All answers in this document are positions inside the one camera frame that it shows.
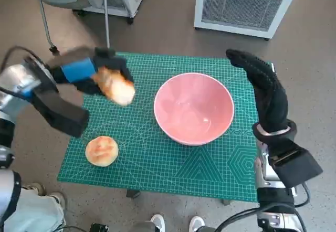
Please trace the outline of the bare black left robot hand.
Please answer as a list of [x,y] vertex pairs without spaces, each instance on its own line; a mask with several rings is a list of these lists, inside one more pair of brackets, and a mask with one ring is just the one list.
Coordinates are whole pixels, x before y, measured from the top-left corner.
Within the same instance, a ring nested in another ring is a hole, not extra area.
[[103,95],[91,78],[102,67],[119,71],[126,80],[133,81],[127,61],[111,48],[76,47],[63,55],[54,56],[47,61],[47,66],[56,83],[72,84],[78,91],[90,95]]

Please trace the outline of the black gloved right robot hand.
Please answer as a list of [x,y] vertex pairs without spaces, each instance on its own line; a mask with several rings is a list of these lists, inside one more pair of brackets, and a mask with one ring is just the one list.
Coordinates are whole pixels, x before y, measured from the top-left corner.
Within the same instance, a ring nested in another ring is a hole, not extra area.
[[246,72],[254,88],[259,124],[271,133],[287,128],[288,100],[285,89],[272,67],[248,52],[228,49],[230,63]]

